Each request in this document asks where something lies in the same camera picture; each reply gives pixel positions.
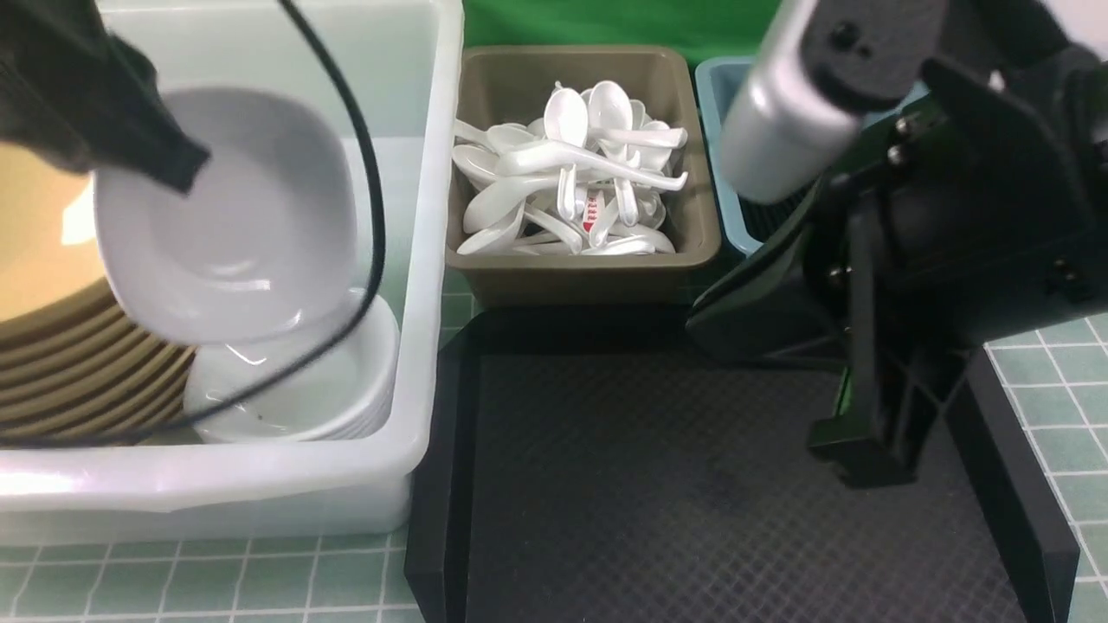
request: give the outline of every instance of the black tray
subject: black tray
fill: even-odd
[[[679,307],[488,312],[439,361],[428,623],[1065,623],[1078,547],[987,358],[907,487],[806,451],[835,374],[718,366]]]

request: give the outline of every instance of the black rubber mat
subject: black rubber mat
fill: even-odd
[[[834,375],[472,365],[469,622],[1025,622],[945,428],[911,487],[849,491],[807,453]]]

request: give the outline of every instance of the stack of tan plates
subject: stack of tan plates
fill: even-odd
[[[193,350],[142,330],[115,303],[90,180],[0,144],[0,435],[68,439],[170,421]]]

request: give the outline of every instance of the green backdrop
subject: green backdrop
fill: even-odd
[[[751,54],[779,0],[465,0],[465,45],[667,45],[697,64]]]

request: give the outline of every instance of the green tiled floor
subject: green tiled floor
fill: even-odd
[[[444,292],[442,338],[449,339],[476,307],[456,274],[448,273]],[[1108,621],[1104,337],[1108,315],[989,348],[1084,550],[1070,623]],[[406,542],[401,530],[318,539],[0,548],[0,620],[422,623],[403,580]]]
[[[32,549],[30,559],[25,548],[0,548],[0,620],[418,622],[402,573],[406,541],[401,530],[388,535],[44,548]]]

